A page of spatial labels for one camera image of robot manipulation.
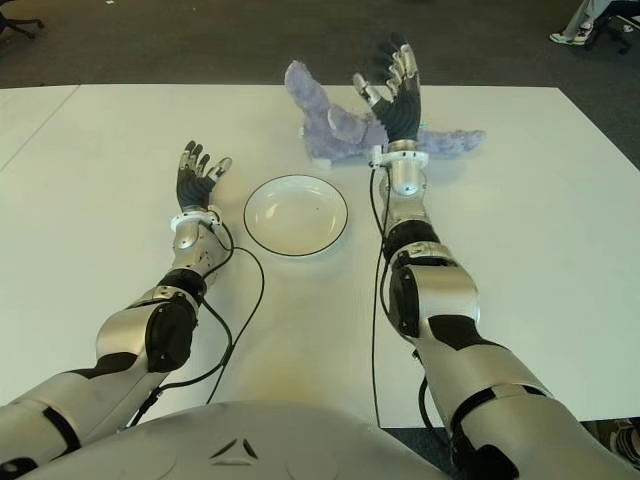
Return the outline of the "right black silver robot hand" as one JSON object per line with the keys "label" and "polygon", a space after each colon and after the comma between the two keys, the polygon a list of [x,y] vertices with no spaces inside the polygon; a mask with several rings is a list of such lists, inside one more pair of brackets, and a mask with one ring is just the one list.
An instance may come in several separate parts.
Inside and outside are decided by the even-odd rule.
{"label": "right black silver robot hand", "polygon": [[421,90],[417,61],[407,38],[392,32],[373,57],[374,77],[389,92],[387,99],[363,74],[353,75],[353,86],[380,122],[389,144],[417,143],[421,122]]}

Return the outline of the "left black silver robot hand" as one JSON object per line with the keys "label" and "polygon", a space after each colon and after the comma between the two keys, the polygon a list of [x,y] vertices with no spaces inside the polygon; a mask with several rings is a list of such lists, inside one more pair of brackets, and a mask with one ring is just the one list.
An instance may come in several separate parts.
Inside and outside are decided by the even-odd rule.
{"label": "left black silver robot hand", "polygon": [[176,179],[181,211],[206,210],[214,187],[231,169],[232,162],[232,158],[226,156],[213,163],[202,144],[189,141],[181,153]]}

